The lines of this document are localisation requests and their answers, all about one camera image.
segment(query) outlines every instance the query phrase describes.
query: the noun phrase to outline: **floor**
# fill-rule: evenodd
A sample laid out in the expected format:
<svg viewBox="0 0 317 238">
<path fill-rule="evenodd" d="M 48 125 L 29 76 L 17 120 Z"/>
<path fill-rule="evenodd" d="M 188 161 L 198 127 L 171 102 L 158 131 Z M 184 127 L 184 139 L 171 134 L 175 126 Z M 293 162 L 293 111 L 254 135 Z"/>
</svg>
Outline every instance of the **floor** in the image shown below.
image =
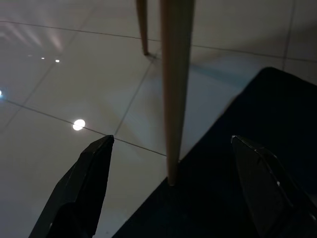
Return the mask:
<svg viewBox="0 0 317 238">
<path fill-rule="evenodd" d="M 112 237 L 166 177 L 159 0 L 148 2 L 149 57 L 132 0 L 0 3 L 1 236 L 27 236 L 105 134 L 115 143 L 95 237 Z M 316 11 L 315 0 L 197 0 L 181 158 L 260 69 L 317 84 Z"/>
</svg>

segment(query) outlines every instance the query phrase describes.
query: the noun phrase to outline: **chair leg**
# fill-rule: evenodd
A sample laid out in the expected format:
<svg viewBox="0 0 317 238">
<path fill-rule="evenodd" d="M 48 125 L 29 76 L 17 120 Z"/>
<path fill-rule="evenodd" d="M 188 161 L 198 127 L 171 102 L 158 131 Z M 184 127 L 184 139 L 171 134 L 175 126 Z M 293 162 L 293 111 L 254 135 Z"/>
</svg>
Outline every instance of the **chair leg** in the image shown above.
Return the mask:
<svg viewBox="0 0 317 238">
<path fill-rule="evenodd" d="M 141 33 L 141 41 L 143 54 L 147 56 L 148 51 L 148 19 L 147 19 L 147 0 L 136 0 L 139 27 Z"/>
<path fill-rule="evenodd" d="M 175 185 L 184 124 L 194 0 L 160 0 L 168 183 Z"/>
</svg>

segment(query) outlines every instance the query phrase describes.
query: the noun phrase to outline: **tile floor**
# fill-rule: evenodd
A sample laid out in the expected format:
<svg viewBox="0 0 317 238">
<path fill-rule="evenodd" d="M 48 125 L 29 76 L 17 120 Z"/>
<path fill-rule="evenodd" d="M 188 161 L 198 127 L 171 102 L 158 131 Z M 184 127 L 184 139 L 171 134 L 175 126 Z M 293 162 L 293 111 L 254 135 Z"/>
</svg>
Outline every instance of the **tile floor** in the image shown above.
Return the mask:
<svg viewBox="0 0 317 238">
<path fill-rule="evenodd" d="M 142 55 L 133 0 L 0 3 L 1 237 L 29 235 L 104 134 L 116 140 L 95 237 L 115 234 L 166 177 L 159 0 L 148 8 L 156 57 Z M 317 84 L 316 11 L 316 0 L 197 0 L 181 158 L 261 68 Z"/>
</svg>

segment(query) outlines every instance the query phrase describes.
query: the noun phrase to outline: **black object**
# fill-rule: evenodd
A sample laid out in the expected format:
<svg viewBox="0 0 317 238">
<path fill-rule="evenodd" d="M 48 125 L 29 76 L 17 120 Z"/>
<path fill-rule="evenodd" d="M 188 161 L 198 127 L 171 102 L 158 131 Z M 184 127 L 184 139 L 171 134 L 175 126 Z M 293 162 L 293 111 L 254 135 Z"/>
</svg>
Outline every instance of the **black object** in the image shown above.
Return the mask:
<svg viewBox="0 0 317 238">
<path fill-rule="evenodd" d="M 263 146 L 232 137 L 240 183 L 253 222 L 263 238 L 317 237 L 317 208 Z"/>
<path fill-rule="evenodd" d="M 114 238 L 259 237 L 231 136 L 265 146 L 309 196 L 316 196 L 316 105 L 315 85 L 263 69 L 181 161 L 176 186 L 163 181 Z"/>
<path fill-rule="evenodd" d="M 105 198 L 112 135 L 91 143 L 57 183 L 29 238 L 91 238 Z"/>
</svg>

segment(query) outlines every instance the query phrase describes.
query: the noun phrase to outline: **wooden chair leg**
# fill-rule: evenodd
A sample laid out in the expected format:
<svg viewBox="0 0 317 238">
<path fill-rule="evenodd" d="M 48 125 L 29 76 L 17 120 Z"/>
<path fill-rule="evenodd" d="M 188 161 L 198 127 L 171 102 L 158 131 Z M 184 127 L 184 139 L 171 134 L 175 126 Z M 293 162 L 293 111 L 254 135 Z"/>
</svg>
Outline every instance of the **wooden chair leg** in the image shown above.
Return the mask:
<svg viewBox="0 0 317 238">
<path fill-rule="evenodd" d="M 168 183 L 175 185 L 184 124 L 194 0 L 160 0 Z"/>
<path fill-rule="evenodd" d="M 136 0 L 139 27 L 141 33 L 141 41 L 143 54 L 147 56 L 148 51 L 148 19 L 147 19 L 147 0 Z"/>
</svg>

